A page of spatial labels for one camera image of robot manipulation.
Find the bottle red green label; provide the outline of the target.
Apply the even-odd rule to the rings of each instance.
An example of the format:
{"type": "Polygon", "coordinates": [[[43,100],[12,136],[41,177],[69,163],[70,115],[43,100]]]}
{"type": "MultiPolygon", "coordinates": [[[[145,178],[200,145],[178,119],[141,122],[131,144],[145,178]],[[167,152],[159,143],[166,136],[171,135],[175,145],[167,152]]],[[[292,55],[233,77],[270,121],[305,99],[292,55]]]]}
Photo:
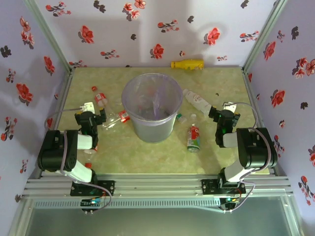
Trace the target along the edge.
{"type": "Polygon", "coordinates": [[[191,114],[190,116],[191,125],[188,128],[187,136],[187,150],[188,152],[198,152],[200,151],[200,132],[197,125],[197,115],[191,114]]]}

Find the grey metal mesh bin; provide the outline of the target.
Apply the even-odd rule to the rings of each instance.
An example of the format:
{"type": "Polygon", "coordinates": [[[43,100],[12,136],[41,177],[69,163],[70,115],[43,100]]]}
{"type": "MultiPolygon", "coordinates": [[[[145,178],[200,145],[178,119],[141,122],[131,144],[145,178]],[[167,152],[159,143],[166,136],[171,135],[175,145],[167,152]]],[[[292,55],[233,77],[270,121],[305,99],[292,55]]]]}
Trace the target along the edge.
{"type": "Polygon", "coordinates": [[[176,115],[172,115],[168,119],[160,121],[144,121],[130,115],[129,117],[136,135],[141,140],[147,143],[159,143],[167,139],[172,133],[176,115]]]}

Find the ribbed water bottle red-white label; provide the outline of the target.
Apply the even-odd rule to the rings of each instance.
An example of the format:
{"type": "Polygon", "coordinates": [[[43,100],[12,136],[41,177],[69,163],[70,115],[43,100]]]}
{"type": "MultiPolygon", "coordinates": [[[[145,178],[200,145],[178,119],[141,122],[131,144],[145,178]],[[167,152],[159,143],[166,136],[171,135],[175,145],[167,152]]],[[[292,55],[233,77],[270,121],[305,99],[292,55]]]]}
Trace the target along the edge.
{"type": "Polygon", "coordinates": [[[126,110],[120,111],[118,113],[111,113],[107,116],[106,122],[102,124],[102,128],[109,130],[117,128],[119,125],[130,120],[130,117],[126,110]]]}

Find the aluminium frame post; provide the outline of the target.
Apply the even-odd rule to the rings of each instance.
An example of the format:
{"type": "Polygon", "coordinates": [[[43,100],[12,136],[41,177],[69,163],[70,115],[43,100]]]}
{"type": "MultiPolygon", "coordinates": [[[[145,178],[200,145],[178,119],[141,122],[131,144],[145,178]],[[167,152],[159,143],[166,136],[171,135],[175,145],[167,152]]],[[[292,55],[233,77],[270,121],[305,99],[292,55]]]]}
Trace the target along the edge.
{"type": "Polygon", "coordinates": [[[52,31],[50,30],[46,20],[44,19],[42,13],[39,10],[39,7],[35,3],[35,0],[23,0],[29,11],[32,13],[34,16],[35,20],[37,21],[42,33],[45,35],[46,39],[50,43],[51,47],[57,54],[59,60],[62,62],[65,70],[67,71],[68,74],[71,73],[72,69],[68,65],[68,62],[66,61],[66,58],[58,45],[52,31]]]}
{"type": "Polygon", "coordinates": [[[284,10],[288,0],[276,0],[275,4],[265,22],[262,31],[258,37],[257,42],[254,44],[254,47],[251,49],[244,65],[242,66],[243,73],[247,73],[251,66],[253,65],[255,59],[259,55],[260,50],[262,49],[265,41],[267,40],[269,34],[273,30],[279,16],[281,15],[282,11],[284,10]]]}

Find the grey metal sheet panel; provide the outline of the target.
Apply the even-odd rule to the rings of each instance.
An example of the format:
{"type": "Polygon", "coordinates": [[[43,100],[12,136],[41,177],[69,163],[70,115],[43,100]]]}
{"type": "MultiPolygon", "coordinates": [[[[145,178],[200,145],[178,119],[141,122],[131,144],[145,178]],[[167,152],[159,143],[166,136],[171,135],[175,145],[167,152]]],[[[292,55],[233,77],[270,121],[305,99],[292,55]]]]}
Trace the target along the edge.
{"type": "Polygon", "coordinates": [[[282,213],[183,209],[35,209],[26,236],[295,236],[282,213]]]}

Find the small circuit board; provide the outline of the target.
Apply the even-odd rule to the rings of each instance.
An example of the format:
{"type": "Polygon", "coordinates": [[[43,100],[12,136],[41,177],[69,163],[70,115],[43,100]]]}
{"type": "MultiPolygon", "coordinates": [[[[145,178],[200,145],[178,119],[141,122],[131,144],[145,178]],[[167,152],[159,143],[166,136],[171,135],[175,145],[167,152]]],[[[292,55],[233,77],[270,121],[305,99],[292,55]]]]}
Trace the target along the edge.
{"type": "Polygon", "coordinates": [[[100,202],[101,199],[96,199],[96,198],[92,198],[92,199],[83,199],[80,202],[80,207],[81,210],[85,213],[93,213],[97,208],[100,207],[100,202]]]}
{"type": "Polygon", "coordinates": [[[234,208],[240,203],[241,197],[238,198],[220,198],[219,209],[225,212],[232,212],[234,208]]]}

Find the wide aluminium base rail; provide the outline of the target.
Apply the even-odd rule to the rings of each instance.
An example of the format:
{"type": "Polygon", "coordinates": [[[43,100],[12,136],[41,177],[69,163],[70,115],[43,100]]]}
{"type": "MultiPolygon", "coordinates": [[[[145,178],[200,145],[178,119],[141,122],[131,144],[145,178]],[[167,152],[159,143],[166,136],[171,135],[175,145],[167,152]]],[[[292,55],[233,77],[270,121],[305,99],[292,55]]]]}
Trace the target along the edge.
{"type": "MultiPolygon", "coordinates": [[[[203,179],[215,178],[202,174],[105,174],[99,180],[115,182],[114,198],[201,198],[203,179]]],[[[250,175],[246,190],[255,183],[252,197],[292,196],[287,177],[250,175]]],[[[28,179],[22,196],[26,198],[66,198],[70,196],[72,182],[60,174],[43,172],[39,179],[28,179]]]]}

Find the aluminium frame leg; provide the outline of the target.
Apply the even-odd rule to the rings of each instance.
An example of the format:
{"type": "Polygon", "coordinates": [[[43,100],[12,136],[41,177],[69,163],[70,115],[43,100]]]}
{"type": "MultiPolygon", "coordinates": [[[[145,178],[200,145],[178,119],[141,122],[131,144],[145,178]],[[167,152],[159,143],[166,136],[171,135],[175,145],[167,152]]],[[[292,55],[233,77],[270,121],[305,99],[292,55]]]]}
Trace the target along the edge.
{"type": "Polygon", "coordinates": [[[26,236],[33,205],[32,199],[22,199],[19,202],[8,236],[26,236]]]}
{"type": "Polygon", "coordinates": [[[302,218],[293,196],[281,196],[284,214],[287,219],[291,236],[306,236],[303,230],[302,218]]]}

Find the translucent white bottle pink label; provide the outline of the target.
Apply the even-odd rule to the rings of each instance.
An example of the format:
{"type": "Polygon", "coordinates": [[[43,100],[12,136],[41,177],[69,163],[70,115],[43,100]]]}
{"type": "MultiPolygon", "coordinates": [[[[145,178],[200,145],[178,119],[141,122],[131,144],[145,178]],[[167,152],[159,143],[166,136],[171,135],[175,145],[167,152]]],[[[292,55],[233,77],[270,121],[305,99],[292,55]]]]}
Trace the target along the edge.
{"type": "Polygon", "coordinates": [[[197,93],[194,93],[188,89],[183,90],[184,98],[190,103],[194,108],[203,113],[205,117],[209,116],[212,105],[203,99],[197,93]]]}

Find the aluminium table edge rail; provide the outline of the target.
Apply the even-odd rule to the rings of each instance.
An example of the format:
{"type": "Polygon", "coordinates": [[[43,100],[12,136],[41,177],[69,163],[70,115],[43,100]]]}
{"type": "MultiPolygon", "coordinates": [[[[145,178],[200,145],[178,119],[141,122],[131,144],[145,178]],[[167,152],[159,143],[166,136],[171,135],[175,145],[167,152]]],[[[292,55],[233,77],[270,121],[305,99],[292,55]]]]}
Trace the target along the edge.
{"type": "Polygon", "coordinates": [[[254,96],[254,92],[252,91],[250,82],[248,80],[247,72],[245,72],[242,68],[241,68],[241,72],[242,72],[244,85],[246,87],[246,91],[248,95],[248,99],[246,100],[246,102],[249,103],[252,107],[254,107],[254,109],[257,111],[257,116],[255,119],[255,112],[252,110],[252,108],[249,107],[248,105],[242,105],[241,112],[245,112],[245,121],[242,121],[241,124],[248,125],[248,127],[252,127],[254,122],[256,121],[257,127],[265,127],[262,116],[258,108],[257,100],[254,96]]]}
{"type": "Polygon", "coordinates": [[[66,111],[64,109],[64,105],[72,78],[72,72],[70,74],[66,74],[58,93],[60,98],[57,105],[54,111],[47,116],[44,122],[46,134],[37,157],[37,165],[40,172],[45,170],[52,172],[55,170],[58,171],[61,168],[61,162],[65,159],[65,154],[62,154],[62,152],[66,151],[66,132],[58,131],[57,128],[60,123],[62,113],[66,111]]]}

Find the yellow plastic bottle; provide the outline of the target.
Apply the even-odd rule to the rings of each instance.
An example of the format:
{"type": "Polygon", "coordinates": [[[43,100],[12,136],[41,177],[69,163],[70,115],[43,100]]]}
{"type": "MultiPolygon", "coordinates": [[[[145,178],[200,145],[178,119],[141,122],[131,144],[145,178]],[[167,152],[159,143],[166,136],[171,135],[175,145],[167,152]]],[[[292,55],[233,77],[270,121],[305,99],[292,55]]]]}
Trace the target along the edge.
{"type": "Polygon", "coordinates": [[[185,70],[202,70],[204,68],[204,61],[202,59],[185,59],[182,61],[172,61],[171,68],[179,68],[185,70]]]}

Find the translucent purple bin liner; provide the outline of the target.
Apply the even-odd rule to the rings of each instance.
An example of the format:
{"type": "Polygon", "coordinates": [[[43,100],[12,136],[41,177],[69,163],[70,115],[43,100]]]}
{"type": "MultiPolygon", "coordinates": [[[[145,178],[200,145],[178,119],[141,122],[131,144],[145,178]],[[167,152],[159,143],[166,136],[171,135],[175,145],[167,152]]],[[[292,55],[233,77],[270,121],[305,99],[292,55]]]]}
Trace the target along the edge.
{"type": "Polygon", "coordinates": [[[176,115],[183,100],[183,92],[177,81],[161,73],[140,74],[125,85],[122,92],[124,109],[130,116],[144,121],[166,120],[176,115]],[[138,94],[145,88],[155,90],[153,106],[144,110],[138,109],[138,94]]]}

